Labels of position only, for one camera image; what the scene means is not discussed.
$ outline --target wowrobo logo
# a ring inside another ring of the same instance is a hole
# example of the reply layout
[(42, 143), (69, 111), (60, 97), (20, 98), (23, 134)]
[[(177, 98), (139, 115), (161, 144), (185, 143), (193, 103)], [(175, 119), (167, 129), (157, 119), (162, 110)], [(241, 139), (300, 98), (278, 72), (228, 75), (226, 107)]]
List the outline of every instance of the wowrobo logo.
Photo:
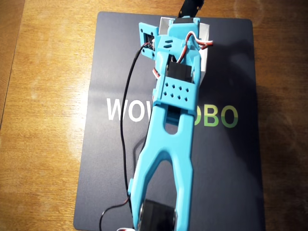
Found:
[[(123, 117), (125, 117), (125, 112), (126, 112), (126, 108), (127, 108), (127, 104), (128, 104), (128, 100), (125, 100), (125, 104), (124, 104), (124, 115)], [(133, 115), (133, 108), (134, 107), (140, 107), (140, 115), (138, 117), (135, 117)], [(108, 108), (108, 119), (109, 120), (113, 120), (117, 111), (118, 114), (118, 119), (120, 120), (120, 114), (121, 114), (121, 105), (120, 105), (120, 100), (119, 99), (115, 99), (114, 103), (113, 103), (113, 107), (111, 105), (111, 99), (107, 98), (107, 108)], [(208, 112), (208, 109), (211, 108), (213, 110), (212, 113)], [(147, 109), (147, 114), (148, 114), (148, 120), (150, 120), (150, 115), (151, 115), (151, 103), (150, 101), (146, 101), (146, 109)], [(225, 118), (225, 114), (228, 110), (231, 110), (233, 112), (233, 122), (227, 123), (226, 118)], [(218, 108), (215, 105), (212, 104), (204, 104), (204, 126), (205, 127), (215, 127), (218, 125), (219, 123), (219, 119), (216, 116), (218, 113)], [(143, 102), (141, 102), (140, 100), (133, 100), (128, 107), (128, 116), (129, 118), (134, 121), (134, 122), (139, 122), (144, 118), (145, 115), (145, 107)], [(197, 118), (194, 122), (195, 125), (199, 124), (201, 121), (201, 109), (198, 106), (197, 107)], [(209, 118), (213, 118), (214, 122), (209, 122), (208, 119)], [(221, 111), (221, 122), (224, 126), (226, 126), (227, 128), (233, 128), (237, 125), (238, 123), (238, 114), (237, 114), (237, 110), (231, 106), (225, 106), (222, 111)]]

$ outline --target wooden table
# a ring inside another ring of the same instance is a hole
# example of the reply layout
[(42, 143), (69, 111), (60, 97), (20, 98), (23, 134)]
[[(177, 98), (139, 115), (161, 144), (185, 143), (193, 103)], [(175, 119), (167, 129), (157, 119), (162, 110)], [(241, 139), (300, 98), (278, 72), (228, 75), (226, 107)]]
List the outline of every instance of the wooden table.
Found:
[[(26, 0), (20, 22), (24, 2), (2, 0), (1, 231), (73, 230), (98, 12), (176, 15), (182, 2)], [(307, 231), (306, 0), (209, 0), (199, 16), (253, 21), (267, 230)]]

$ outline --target black mousepad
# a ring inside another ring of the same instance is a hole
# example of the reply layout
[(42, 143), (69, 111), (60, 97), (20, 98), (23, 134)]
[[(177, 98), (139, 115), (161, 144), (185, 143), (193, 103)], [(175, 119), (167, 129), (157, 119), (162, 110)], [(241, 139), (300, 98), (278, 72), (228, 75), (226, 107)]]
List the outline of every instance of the black mousepad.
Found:
[[(124, 202), (126, 191), (119, 113), (128, 72), (140, 47), (139, 22), (160, 16), (101, 12), (97, 18), (88, 111), (74, 227), (99, 230), (101, 213)], [(200, 86), (194, 131), (191, 231), (264, 231), (257, 123), (253, 28), (249, 20), (201, 18), (210, 25), (207, 70)], [(151, 113), (154, 61), (140, 55), (124, 114), (128, 179)], [(175, 207), (172, 166), (155, 172), (147, 199)], [(129, 206), (108, 211), (104, 231), (132, 227)]]

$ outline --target robotic arm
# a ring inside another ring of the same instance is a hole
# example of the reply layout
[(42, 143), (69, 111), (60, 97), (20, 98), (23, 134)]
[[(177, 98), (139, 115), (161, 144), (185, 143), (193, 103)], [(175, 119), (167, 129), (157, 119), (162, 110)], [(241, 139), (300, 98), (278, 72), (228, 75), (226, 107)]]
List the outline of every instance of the robotic arm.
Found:
[[(200, 19), (194, 16), (202, 4), (203, 1), (185, 1), (181, 17), (170, 19), (166, 35), (159, 35), (158, 27), (139, 23), (142, 54), (155, 60), (153, 73), (157, 83), (146, 142), (128, 188), (133, 224), (138, 231), (189, 229), (193, 189), (191, 153), (201, 79), (199, 50), (212, 45), (211, 41), (198, 39)], [(166, 123), (176, 125), (177, 133), (169, 134)], [(173, 166), (175, 209), (145, 199), (148, 183), (164, 160)]]

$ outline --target blue plastic arm segment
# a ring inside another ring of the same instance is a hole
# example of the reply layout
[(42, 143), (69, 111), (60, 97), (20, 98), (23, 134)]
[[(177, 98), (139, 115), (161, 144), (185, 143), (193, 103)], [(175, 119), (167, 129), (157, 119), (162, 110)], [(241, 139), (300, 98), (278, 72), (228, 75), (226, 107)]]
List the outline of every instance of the blue plastic arm segment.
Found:
[[(190, 38), (188, 49), (182, 64), (192, 67), (192, 82), (166, 76), (169, 56), (176, 59), (185, 45), (185, 38), (189, 31), (199, 35), (199, 18), (193, 23), (174, 24), (170, 21), (167, 35), (158, 35), (158, 28), (140, 23), (141, 44), (145, 43), (145, 34), (154, 34), (155, 50), (145, 49), (143, 55), (155, 59), (155, 67), (160, 78), (153, 90), (153, 110), (149, 131), (144, 149), (140, 153), (134, 178), (130, 180), (128, 193), (130, 194), (133, 224), (137, 228), (139, 212), (145, 199), (147, 186), (158, 165), (169, 161), (173, 166), (174, 180), (177, 189), (176, 202), (176, 231), (189, 229), (190, 210), (193, 189), (193, 166), (191, 162), (194, 119), (201, 77), (201, 56), (199, 46)], [(170, 106), (180, 109), (180, 116), (175, 119), (170, 116)], [(165, 130), (166, 123), (178, 125), (176, 134), (169, 134)]]

